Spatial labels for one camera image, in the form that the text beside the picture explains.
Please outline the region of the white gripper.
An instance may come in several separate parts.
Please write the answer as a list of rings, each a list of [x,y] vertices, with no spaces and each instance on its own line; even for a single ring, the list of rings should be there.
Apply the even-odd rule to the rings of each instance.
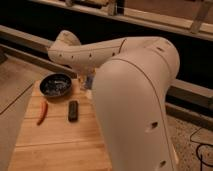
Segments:
[[[94,76],[96,74],[96,70],[94,68],[92,69],[80,69],[78,71],[78,80],[82,88],[85,87],[85,82],[86,82],[86,77],[87,76],[92,76],[94,79]]]

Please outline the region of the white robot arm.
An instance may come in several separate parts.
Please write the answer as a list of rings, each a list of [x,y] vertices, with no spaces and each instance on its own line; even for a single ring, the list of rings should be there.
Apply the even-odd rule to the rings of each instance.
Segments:
[[[113,171],[177,171],[165,109],[180,67],[176,47],[156,36],[81,44],[59,33],[49,58],[94,73],[92,99]]]

